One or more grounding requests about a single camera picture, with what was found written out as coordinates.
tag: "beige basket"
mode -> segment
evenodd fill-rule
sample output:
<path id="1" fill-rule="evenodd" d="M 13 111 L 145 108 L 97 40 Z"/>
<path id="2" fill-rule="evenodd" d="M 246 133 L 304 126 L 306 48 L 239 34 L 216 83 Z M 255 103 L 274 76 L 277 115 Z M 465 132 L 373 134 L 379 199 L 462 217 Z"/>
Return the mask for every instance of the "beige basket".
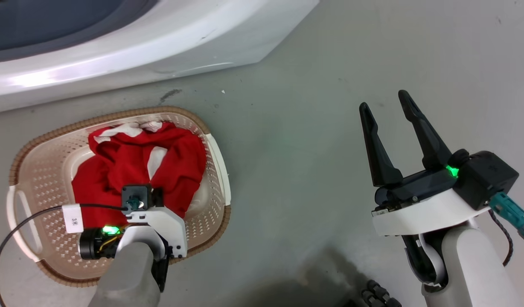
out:
<path id="1" fill-rule="evenodd" d="M 93 155 L 87 142 L 92 131 L 127 122 L 142 124 L 154 120 L 170 121 L 192 131 L 205 146 L 207 167 L 184 218 L 188 257 L 212 246 L 224 233 L 230 218 L 226 167 L 205 123 L 178 107 L 151 107 L 95 117 L 29 142 L 17 154 L 10 170 L 7 198 L 10 228 L 18 224 L 16 202 L 22 205 L 27 216 L 52 206 L 75 203 L 71 181 L 78 165 Z M 78 254 L 78 236 L 65 231 L 63 212 L 56 210 L 35 218 L 30 227 L 17 232 L 14 239 L 51 279 L 73 287 L 94 286 L 112 260 L 82 260 Z M 176 258 L 170 264 L 180 260 Z"/>

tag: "cable tag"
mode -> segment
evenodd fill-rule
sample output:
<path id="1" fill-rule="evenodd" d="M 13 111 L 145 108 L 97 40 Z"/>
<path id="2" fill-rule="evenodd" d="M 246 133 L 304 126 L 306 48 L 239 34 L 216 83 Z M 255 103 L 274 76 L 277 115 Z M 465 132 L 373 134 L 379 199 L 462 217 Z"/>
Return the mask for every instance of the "cable tag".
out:
<path id="1" fill-rule="evenodd" d="M 82 209 L 80 209 L 80 204 L 64 205 L 62 209 L 67 233 L 83 232 L 84 223 L 82 221 Z"/>

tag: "green light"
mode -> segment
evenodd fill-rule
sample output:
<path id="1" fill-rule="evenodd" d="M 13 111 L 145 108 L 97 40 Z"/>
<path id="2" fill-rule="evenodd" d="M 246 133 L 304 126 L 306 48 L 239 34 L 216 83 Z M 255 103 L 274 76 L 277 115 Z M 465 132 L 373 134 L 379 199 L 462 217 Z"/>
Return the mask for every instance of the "green light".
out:
<path id="1" fill-rule="evenodd" d="M 118 234 L 120 228 L 119 227 L 114 227 L 114 226 L 104 226 L 102 228 L 102 232 L 106 233 L 107 235 L 116 235 Z"/>
<path id="2" fill-rule="evenodd" d="M 458 168 L 453 168 L 451 166 L 447 166 L 446 167 L 448 169 L 448 171 L 450 171 L 450 175 L 454 178 L 457 178 L 457 173 L 459 173 L 459 169 Z"/>

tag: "brown braided rim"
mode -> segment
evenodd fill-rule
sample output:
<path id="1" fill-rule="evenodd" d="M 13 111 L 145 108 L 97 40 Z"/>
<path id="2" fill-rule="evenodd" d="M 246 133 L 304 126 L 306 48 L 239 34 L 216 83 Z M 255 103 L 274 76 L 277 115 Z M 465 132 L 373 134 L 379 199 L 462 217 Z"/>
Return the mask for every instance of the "brown braided rim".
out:
<path id="1" fill-rule="evenodd" d="M 47 142 L 53 138 L 57 138 L 58 136 L 62 136 L 64 134 L 67 134 L 69 132 L 73 132 L 76 130 L 88 128 L 91 126 L 103 124 L 109 121 L 114 120 L 120 120 L 127 117 L 134 117 L 139 115 L 148 115 L 148 114 L 155 114 L 155 113 L 178 113 L 182 116 L 188 117 L 190 120 L 195 122 L 198 127 L 201 129 L 201 131 L 204 134 L 209 134 L 209 128 L 203 122 L 197 115 L 194 113 L 181 109 L 180 107 L 145 107 L 143 109 L 135 109 L 135 110 L 129 110 L 129 111 L 122 111 L 117 113 L 112 113 L 108 115 L 93 117 L 92 119 L 79 121 L 76 124 L 68 125 L 63 128 L 59 128 L 56 130 L 53 130 L 51 132 L 48 132 L 44 134 L 43 136 L 39 136 L 38 138 L 35 138 L 34 140 L 31 140 L 28 142 L 16 155 L 14 162 L 12 163 L 12 166 L 10 168 L 10 177 L 9 177 L 9 183 L 10 186 L 14 186 L 18 184 L 19 182 L 19 171 L 21 167 L 21 163 L 27 156 L 27 154 L 36 146 L 42 144 L 43 142 Z M 222 218 L 222 223 L 220 227 L 218 228 L 217 232 L 211 239 L 206 241 L 205 243 L 196 246 L 192 249 L 188 249 L 188 256 L 186 258 L 176 258 L 169 261 L 169 265 L 176 264 L 179 261 L 182 261 L 184 259 L 190 258 L 194 256 L 197 253 L 200 253 L 209 247 L 213 246 L 223 235 L 224 231 L 227 228 L 227 225 L 230 221 L 230 214 L 231 214 L 231 208 L 230 206 L 225 206 L 224 208 L 224 215 Z M 60 284 L 65 284 L 65 286 L 70 287 L 77 287 L 77 288 L 83 288 L 83 287 L 91 287 L 96 286 L 99 282 L 99 278 L 89 278 L 89 279 L 74 279 L 74 278 L 68 278 L 62 274 L 59 274 L 56 272 L 51 266 L 49 266 L 46 261 L 41 260 L 40 262 L 36 263 L 40 270 L 46 274 L 49 278 L 52 280 L 55 280 L 56 282 L 59 282 Z"/>

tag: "red garment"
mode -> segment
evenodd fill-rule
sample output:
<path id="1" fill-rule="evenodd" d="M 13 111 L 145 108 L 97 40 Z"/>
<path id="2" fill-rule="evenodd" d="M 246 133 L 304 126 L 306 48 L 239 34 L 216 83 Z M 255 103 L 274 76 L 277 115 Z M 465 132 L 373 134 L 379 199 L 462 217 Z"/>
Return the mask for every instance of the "red garment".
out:
<path id="1" fill-rule="evenodd" d="M 121 206 L 124 185 L 150 183 L 153 188 L 163 188 L 164 205 L 184 218 L 205 170 L 205 148 L 200 138 L 163 122 L 157 132 L 143 130 L 135 137 L 118 133 L 98 143 L 94 138 L 108 129 L 88 137 L 96 155 L 78 167 L 73 180 L 76 202 Z M 155 146 L 168 151 L 150 180 L 147 163 Z M 116 210 L 82 208 L 82 217 L 86 228 L 126 224 L 124 214 Z"/>

